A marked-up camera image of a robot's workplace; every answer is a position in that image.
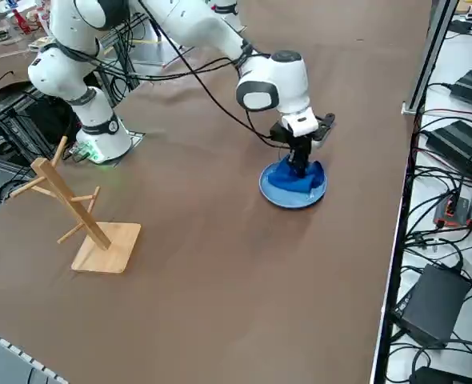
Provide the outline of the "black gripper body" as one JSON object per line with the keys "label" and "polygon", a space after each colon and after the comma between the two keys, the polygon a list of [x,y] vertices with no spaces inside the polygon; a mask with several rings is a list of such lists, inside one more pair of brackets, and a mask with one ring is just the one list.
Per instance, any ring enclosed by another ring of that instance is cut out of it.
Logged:
{"label": "black gripper body", "polygon": [[321,134],[321,123],[318,122],[316,126],[316,130],[303,136],[294,136],[293,129],[291,128],[290,124],[284,126],[280,122],[276,122],[270,128],[270,140],[274,142],[280,142],[283,144],[287,144],[289,148],[295,149],[299,148],[300,146],[318,146],[320,141]]}

